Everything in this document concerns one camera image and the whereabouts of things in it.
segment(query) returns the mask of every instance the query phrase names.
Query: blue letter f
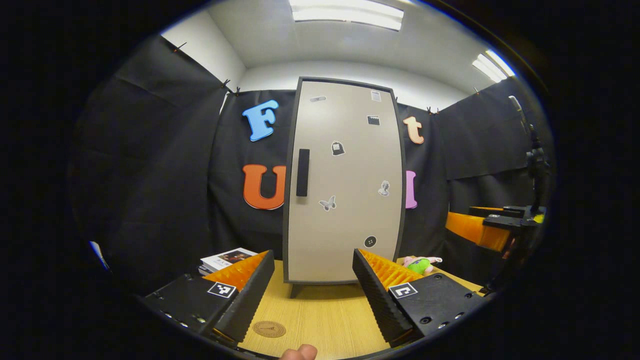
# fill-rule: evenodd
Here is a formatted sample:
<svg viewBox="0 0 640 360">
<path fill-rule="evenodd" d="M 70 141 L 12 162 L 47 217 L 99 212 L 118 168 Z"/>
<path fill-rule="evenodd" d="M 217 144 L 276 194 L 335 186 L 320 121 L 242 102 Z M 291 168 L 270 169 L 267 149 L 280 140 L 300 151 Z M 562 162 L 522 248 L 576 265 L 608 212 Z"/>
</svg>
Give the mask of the blue letter f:
<svg viewBox="0 0 640 360">
<path fill-rule="evenodd" d="M 273 134 L 273 129 L 267 127 L 265 122 L 273 124 L 276 122 L 276 116 L 271 109 L 277 109 L 278 103 L 275 100 L 269 100 L 258 106 L 248 108 L 242 115 L 249 119 L 249 125 L 251 126 L 251 141 L 257 141 L 261 138 L 267 137 Z"/>
</svg>

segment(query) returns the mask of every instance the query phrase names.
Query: table surface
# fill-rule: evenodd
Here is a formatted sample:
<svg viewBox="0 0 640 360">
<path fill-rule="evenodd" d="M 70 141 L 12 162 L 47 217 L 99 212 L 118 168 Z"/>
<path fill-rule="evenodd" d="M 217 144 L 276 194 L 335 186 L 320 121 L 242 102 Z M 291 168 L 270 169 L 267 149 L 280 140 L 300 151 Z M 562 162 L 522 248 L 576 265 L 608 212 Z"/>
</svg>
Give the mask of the table surface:
<svg viewBox="0 0 640 360">
<path fill-rule="evenodd" d="M 432 274 L 438 272 L 474 292 L 481 289 L 437 268 Z M 295 299 L 289 298 L 291 287 L 284 283 L 282 261 L 276 260 L 269 285 L 239 347 L 279 357 L 288 348 L 306 343 L 318 349 L 316 360 L 362 356 L 390 347 L 359 284 L 303 286 Z M 278 322 L 286 333 L 279 338 L 259 335 L 253 325 L 260 321 Z"/>
</svg>

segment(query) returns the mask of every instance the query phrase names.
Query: stuffed toy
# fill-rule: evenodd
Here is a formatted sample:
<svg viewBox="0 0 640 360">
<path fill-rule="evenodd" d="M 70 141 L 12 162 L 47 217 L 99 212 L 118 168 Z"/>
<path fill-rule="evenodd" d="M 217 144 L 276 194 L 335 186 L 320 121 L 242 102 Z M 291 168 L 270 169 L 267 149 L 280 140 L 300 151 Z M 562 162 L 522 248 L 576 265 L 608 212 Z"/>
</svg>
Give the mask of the stuffed toy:
<svg viewBox="0 0 640 360">
<path fill-rule="evenodd" d="M 412 256 L 406 256 L 404 258 L 403 266 L 413 272 L 426 276 L 433 271 L 433 265 L 431 263 L 441 263 L 442 258 L 414 258 Z"/>
</svg>

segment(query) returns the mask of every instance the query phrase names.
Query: beige cabinet door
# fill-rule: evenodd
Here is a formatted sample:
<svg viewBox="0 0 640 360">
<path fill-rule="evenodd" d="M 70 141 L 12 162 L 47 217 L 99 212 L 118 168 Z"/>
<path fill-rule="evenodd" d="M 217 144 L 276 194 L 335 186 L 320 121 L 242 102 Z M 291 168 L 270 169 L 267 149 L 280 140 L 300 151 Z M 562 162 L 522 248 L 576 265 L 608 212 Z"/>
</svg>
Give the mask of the beige cabinet door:
<svg viewBox="0 0 640 360">
<path fill-rule="evenodd" d="M 399 248 L 406 180 L 393 91 L 301 78 L 296 98 L 284 208 L 285 280 L 353 282 L 354 248 L 387 259 Z"/>
</svg>

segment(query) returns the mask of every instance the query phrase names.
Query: fluorescent light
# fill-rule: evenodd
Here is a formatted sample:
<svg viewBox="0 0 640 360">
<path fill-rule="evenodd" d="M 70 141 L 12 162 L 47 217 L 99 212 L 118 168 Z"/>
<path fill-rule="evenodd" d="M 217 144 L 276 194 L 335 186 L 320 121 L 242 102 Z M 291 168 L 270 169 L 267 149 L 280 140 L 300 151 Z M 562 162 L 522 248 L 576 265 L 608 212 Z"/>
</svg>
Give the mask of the fluorescent light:
<svg viewBox="0 0 640 360">
<path fill-rule="evenodd" d="M 494 74 L 493 71 L 489 70 L 489 68 L 479 60 L 474 60 L 472 65 L 480 70 L 484 75 L 487 75 L 491 80 L 493 80 L 493 82 L 499 83 L 500 81 L 502 81 L 502 79 L 498 77 L 498 75 Z"/>
<path fill-rule="evenodd" d="M 506 62 L 504 62 L 504 60 L 502 60 L 500 58 L 500 56 L 498 56 L 496 53 L 494 53 L 491 50 L 487 50 L 486 53 L 491 56 L 491 59 L 493 59 L 498 65 L 500 65 L 500 67 L 504 70 L 504 72 L 508 75 L 508 76 L 514 76 L 515 74 L 513 73 L 513 71 L 511 70 L 511 68 L 509 67 L 509 65 L 507 65 Z"/>
<path fill-rule="evenodd" d="M 368 0 L 289 0 L 294 21 L 338 20 L 400 30 L 404 11 Z"/>
<path fill-rule="evenodd" d="M 478 55 L 478 60 L 480 60 L 481 63 L 485 64 L 489 68 L 489 70 L 492 71 L 498 78 L 501 78 L 502 80 L 507 78 L 507 75 L 505 75 L 502 70 L 498 69 L 498 67 L 495 66 L 495 64 L 492 63 L 491 60 L 486 58 L 485 55 Z"/>
</svg>

